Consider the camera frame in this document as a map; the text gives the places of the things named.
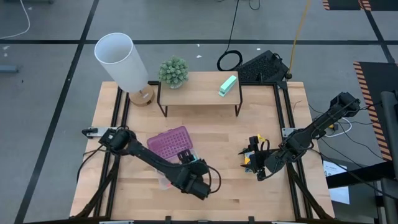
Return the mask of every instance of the white cable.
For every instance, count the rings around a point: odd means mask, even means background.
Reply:
[[[21,6],[22,6],[22,8],[23,8],[23,10],[24,10],[24,12],[25,12],[25,15],[26,15],[26,19],[27,19],[27,29],[26,29],[24,32],[21,32],[21,33],[19,33],[19,34],[15,34],[15,35],[11,35],[11,36],[6,36],[6,37],[0,37],[0,40],[1,40],[1,39],[10,38],[10,37],[16,37],[16,36],[19,36],[19,35],[21,35],[21,34],[25,34],[25,33],[30,29],[30,20],[29,20],[29,16],[27,15],[27,12],[26,12],[26,9],[25,9],[25,6],[24,6],[24,3],[22,2],[22,0],[20,0],[20,2],[21,2]]]
[[[325,135],[325,137],[328,137],[328,138],[333,138],[333,137],[336,137],[336,136],[339,136],[339,135],[342,135],[342,134],[344,134],[344,133],[347,133],[348,131],[350,131],[351,130],[351,128],[353,128],[353,125],[351,124],[351,122],[350,121],[348,121],[346,118],[342,118],[343,120],[345,120],[345,121],[347,121],[347,123],[349,124],[349,128],[346,130],[346,131],[343,131],[342,133],[338,133],[338,134],[332,134],[331,136],[329,136],[329,135]]]

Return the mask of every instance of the black keyboard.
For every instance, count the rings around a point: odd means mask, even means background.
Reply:
[[[287,73],[287,66],[278,55],[270,50],[239,66],[240,82],[276,82],[282,81]]]

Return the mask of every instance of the orange and black hazard tape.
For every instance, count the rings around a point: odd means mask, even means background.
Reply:
[[[356,72],[356,77],[359,81],[359,86],[361,87],[363,98],[365,99],[366,106],[369,106],[368,113],[371,121],[373,122],[373,131],[376,134],[377,143],[379,144],[379,149],[381,151],[381,156],[384,160],[392,160],[390,155],[390,150],[388,148],[386,138],[384,137],[383,130],[379,123],[379,118],[377,117],[376,109],[369,92],[368,85],[366,84],[365,76],[363,75],[362,67],[359,62],[354,62],[354,69]]]
[[[326,10],[330,10],[329,0],[322,0],[322,4]]]
[[[358,0],[358,3],[361,9],[372,11],[372,7],[371,4],[369,3],[369,0]]]

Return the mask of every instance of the lamp shade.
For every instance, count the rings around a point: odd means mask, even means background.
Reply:
[[[147,86],[148,72],[128,35],[112,33],[102,37],[94,55],[122,90],[135,93]]]

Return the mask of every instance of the paper sheet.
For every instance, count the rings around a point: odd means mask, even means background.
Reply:
[[[336,164],[328,161],[323,161],[323,170],[325,176],[340,174],[342,172],[346,172],[342,168],[338,167]],[[341,202],[349,205],[349,191],[348,187],[338,187],[335,189],[329,189],[330,198],[332,201]]]

